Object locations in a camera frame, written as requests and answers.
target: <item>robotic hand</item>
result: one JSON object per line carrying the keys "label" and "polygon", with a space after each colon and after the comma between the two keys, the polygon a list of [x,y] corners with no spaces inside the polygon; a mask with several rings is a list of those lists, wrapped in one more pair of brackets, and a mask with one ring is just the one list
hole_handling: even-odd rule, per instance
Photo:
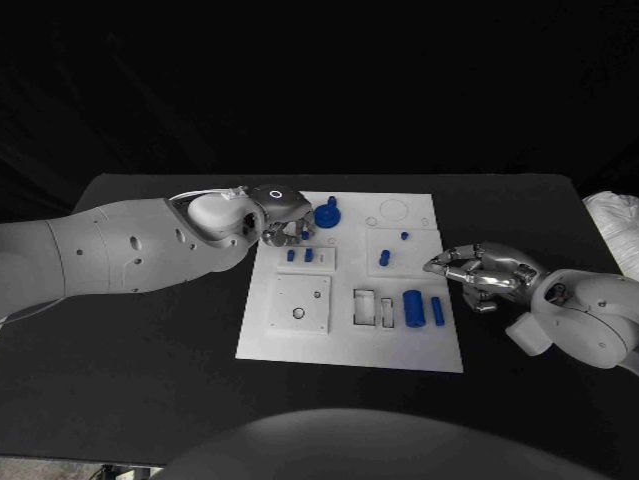
{"label": "robotic hand", "polygon": [[127,200],[0,224],[0,319],[65,297],[150,292],[228,270],[260,238],[275,247],[296,244],[312,238],[313,225],[312,203],[280,185]]}
{"label": "robotic hand", "polygon": [[[456,268],[454,260],[467,262]],[[489,242],[448,249],[423,269],[463,283],[477,313],[496,311],[495,295],[531,308],[506,328],[528,355],[555,343],[588,365],[619,365],[639,376],[639,282],[580,270],[549,272],[522,252]]]}

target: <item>black background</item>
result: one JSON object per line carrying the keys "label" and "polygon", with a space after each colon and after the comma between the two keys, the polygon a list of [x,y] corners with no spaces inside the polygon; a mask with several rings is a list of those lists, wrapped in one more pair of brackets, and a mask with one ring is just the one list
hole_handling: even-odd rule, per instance
{"label": "black background", "polygon": [[561,173],[639,195],[639,2],[0,5],[0,221],[107,173]]}
{"label": "black background", "polygon": [[[275,176],[113,176],[77,211]],[[430,193],[444,248],[495,240],[549,270],[619,272],[567,178],[281,176],[300,190]],[[228,271],[136,295],[72,297],[0,331],[0,454],[164,464],[273,414],[356,407],[505,436],[616,478],[639,478],[639,378],[503,332],[525,311],[472,313],[450,283],[464,373],[235,360],[254,250]]]}

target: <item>black table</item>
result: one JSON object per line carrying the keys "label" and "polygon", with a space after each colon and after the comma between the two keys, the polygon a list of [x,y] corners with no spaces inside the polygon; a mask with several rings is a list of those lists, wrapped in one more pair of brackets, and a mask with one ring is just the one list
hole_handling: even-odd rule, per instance
{"label": "black table", "polygon": [[[617,273],[568,179],[557,175],[121,176],[75,211],[203,188],[433,196],[444,248],[496,241],[549,269]],[[61,302],[0,331],[0,455],[163,465],[212,435],[319,407],[382,409],[515,439],[614,477],[639,476],[639,379],[503,333],[523,308],[480,316],[450,284],[463,374],[235,359],[254,250],[239,265],[136,295]]]}

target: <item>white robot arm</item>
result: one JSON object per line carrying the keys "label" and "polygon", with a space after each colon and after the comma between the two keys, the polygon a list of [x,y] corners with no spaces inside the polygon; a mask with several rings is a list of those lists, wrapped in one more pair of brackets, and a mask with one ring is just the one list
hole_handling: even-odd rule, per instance
{"label": "white robot arm", "polygon": [[312,235],[312,204],[280,185],[127,200],[0,224],[0,319],[75,295],[169,287],[232,268],[260,238],[283,246]]}
{"label": "white robot arm", "polygon": [[[451,267],[459,259],[466,264]],[[588,365],[619,365],[639,376],[639,282],[578,270],[548,272],[518,250],[489,242],[451,248],[423,268],[463,283],[477,313],[496,310],[495,295],[531,307],[506,328],[528,355],[554,343]]]}

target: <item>screw hole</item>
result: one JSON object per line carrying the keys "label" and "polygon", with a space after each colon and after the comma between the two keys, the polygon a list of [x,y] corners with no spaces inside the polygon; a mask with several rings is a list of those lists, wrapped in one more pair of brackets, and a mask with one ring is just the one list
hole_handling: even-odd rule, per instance
{"label": "screw hole", "polygon": [[140,250],[140,249],[141,249],[141,242],[139,241],[139,239],[137,239],[136,237],[130,237],[128,243],[131,244],[131,248],[133,248],[134,250]]}

